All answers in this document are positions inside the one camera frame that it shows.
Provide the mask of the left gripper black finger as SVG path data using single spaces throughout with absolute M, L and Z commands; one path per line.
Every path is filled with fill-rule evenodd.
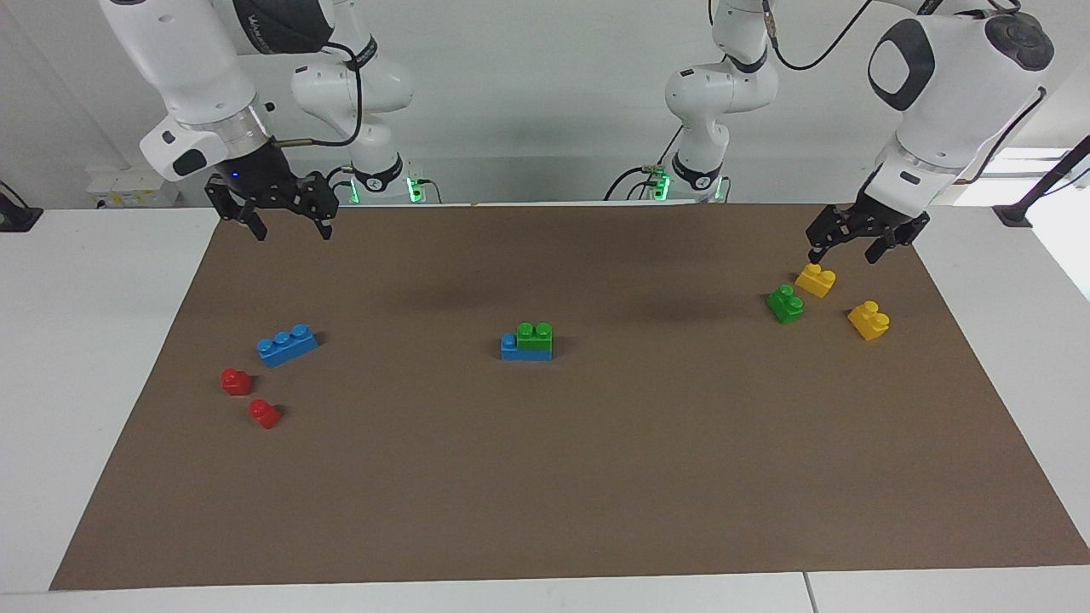
M 829 249 L 857 239 L 861 229 L 863 229 L 863 218 L 850 207 L 849 209 L 841 209 L 837 205 L 824 207 L 806 229 L 806 239 L 810 245 L 807 259 L 811 264 L 820 264 Z
M 883 226 L 873 243 L 865 249 L 865 260 L 874 265 L 885 253 L 897 247 L 910 247 L 931 221 L 929 213 L 919 214 L 915 220 L 898 226 Z

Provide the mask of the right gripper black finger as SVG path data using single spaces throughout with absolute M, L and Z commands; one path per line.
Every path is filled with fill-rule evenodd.
M 295 180 L 295 213 L 314 223 L 324 241 L 331 240 L 337 216 L 337 195 L 322 172 L 311 172 Z
M 261 220 L 256 206 L 249 202 L 240 204 L 221 175 L 211 175 L 205 183 L 205 194 L 214 211 L 222 221 L 233 221 L 249 229 L 256 240 L 264 241 L 267 237 L 267 226 Z

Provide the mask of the blue three-stud toy brick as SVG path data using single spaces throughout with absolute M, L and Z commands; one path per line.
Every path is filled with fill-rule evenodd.
M 553 348 L 549 349 L 520 349 L 514 333 L 502 334 L 501 345 L 502 361 L 511 362 L 549 362 L 553 360 Z
M 261 339 L 255 345 L 262 363 L 270 369 L 314 352 L 318 347 L 317 337 L 306 324 L 296 324 L 292 329 L 277 330 L 272 337 Z

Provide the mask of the yellow two-stud toy brick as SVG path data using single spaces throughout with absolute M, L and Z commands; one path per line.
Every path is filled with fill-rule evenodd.
M 874 341 L 889 330 L 891 318 L 876 301 L 868 300 L 853 306 L 847 318 L 865 341 Z
M 809 263 L 799 272 L 795 279 L 795 287 L 806 291 L 807 295 L 824 299 L 833 290 L 836 283 L 836 272 L 822 268 L 820 264 Z

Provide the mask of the white labelled box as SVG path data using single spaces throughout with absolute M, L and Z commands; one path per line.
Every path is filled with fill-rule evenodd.
M 140 167 L 89 171 L 85 191 L 97 209 L 164 209 L 178 205 L 181 197 L 174 182 Z

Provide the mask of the black table clamp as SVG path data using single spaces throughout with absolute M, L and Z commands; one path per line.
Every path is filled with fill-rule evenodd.
M 0 180 L 0 233 L 29 232 L 43 213 L 43 207 L 28 205 L 13 187 Z

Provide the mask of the brown table mat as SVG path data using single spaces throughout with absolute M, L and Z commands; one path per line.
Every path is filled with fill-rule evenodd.
M 816 213 L 220 225 L 52 588 L 1089 563 L 913 249 L 834 249 L 829 295 L 771 314 Z M 847 318 L 868 300 L 891 318 L 874 341 Z M 502 361 L 526 321 L 552 361 Z M 319 347 L 263 364 L 296 324 Z

